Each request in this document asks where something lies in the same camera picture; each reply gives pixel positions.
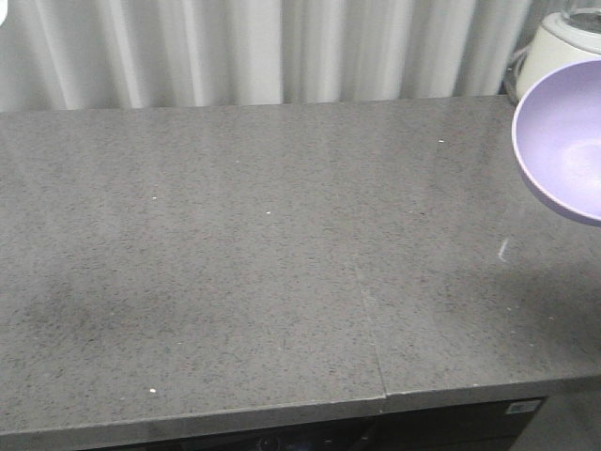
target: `countertop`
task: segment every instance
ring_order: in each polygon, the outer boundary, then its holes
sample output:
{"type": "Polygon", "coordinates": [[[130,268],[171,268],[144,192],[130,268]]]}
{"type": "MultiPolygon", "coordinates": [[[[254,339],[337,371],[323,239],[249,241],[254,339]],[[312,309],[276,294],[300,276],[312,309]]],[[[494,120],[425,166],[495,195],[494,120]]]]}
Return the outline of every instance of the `countertop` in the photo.
{"type": "Polygon", "coordinates": [[[601,230],[503,97],[0,115],[0,449],[601,387],[601,230]]]}

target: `bowl rim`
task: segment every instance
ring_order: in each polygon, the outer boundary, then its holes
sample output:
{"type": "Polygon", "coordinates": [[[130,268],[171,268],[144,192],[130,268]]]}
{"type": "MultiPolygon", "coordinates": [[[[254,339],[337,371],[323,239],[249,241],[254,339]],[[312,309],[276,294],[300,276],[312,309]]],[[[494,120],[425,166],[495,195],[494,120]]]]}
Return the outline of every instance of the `bowl rim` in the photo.
{"type": "Polygon", "coordinates": [[[585,59],[585,60],[582,60],[582,61],[572,62],[572,63],[566,64],[564,66],[561,66],[561,67],[559,67],[559,68],[557,68],[555,70],[552,70],[547,75],[545,75],[543,78],[541,78],[536,83],[534,83],[528,89],[528,91],[526,91],[526,94],[524,94],[524,96],[521,98],[521,100],[517,104],[517,108],[516,108],[516,111],[514,112],[514,118],[513,118],[513,121],[512,121],[511,137],[512,137],[512,141],[513,141],[513,145],[514,145],[514,153],[516,155],[516,159],[517,159],[517,162],[519,163],[519,166],[520,166],[521,170],[526,175],[526,177],[528,178],[528,180],[534,185],[534,187],[542,195],[544,195],[550,201],[552,201],[555,204],[557,204],[559,207],[561,207],[563,209],[566,209],[567,211],[571,211],[572,213],[575,213],[576,215],[578,215],[578,216],[580,216],[582,218],[586,218],[588,220],[593,220],[593,221],[596,221],[599,224],[601,224],[601,214],[588,213],[586,211],[579,210],[579,209],[576,209],[574,207],[571,207],[570,205],[566,204],[561,199],[559,199],[557,196],[555,196],[554,194],[550,193],[543,185],[541,185],[538,182],[538,180],[532,175],[532,173],[529,170],[528,166],[524,162],[524,160],[522,158],[522,155],[521,155],[521,152],[519,151],[519,146],[517,145],[517,131],[516,131],[517,123],[519,121],[519,117],[520,117],[520,114],[521,114],[521,111],[522,111],[522,107],[524,106],[524,103],[526,102],[526,100],[528,99],[528,97],[532,94],[532,92],[535,91],[536,88],[539,85],[545,83],[549,78],[553,77],[558,72],[562,72],[564,70],[570,70],[570,69],[572,69],[575,66],[584,66],[584,65],[589,65],[589,64],[599,64],[599,65],[601,65],[601,56],[600,57],[595,57],[595,58],[590,58],[590,59],[585,59]]]}

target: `label sticker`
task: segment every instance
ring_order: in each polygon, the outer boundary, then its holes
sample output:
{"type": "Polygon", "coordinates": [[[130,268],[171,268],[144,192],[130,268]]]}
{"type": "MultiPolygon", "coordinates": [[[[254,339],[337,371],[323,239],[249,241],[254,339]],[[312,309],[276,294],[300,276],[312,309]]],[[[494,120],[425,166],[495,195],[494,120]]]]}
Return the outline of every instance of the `label sticker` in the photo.
{"type": "Polygon", "coordinates": [[[535,399],[533,401],[518,401],[512,402],[507,410],[505,411],[506,415],[511,415],[513,413],[527,413],[534,412],[538,406],[540,405],[541,400],[535,399]]]}

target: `lavender bowl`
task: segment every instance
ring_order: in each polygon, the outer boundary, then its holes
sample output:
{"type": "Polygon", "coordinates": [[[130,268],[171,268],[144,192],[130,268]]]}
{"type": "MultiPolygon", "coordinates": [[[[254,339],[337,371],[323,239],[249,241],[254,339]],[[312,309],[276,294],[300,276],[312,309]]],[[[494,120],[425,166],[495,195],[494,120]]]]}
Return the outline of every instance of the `lavender bowl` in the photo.
{"type": "Polygon", "coordinates": [[[559,68],[531,87],[512,137],[534,194],[565,217],[601,226],[601,59],[559,68]]]}

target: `gray speckled countertop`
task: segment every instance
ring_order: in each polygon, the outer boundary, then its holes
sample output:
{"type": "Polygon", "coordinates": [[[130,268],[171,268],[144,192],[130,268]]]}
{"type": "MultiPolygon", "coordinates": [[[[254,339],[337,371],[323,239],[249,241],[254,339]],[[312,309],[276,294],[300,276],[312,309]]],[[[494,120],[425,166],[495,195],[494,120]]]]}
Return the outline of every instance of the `gray speckled countertop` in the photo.
{"type": "Polygon", "coordinates": [[[601,229],[504,97],[0,115],[0,449],[601,387],[601,229]]]}

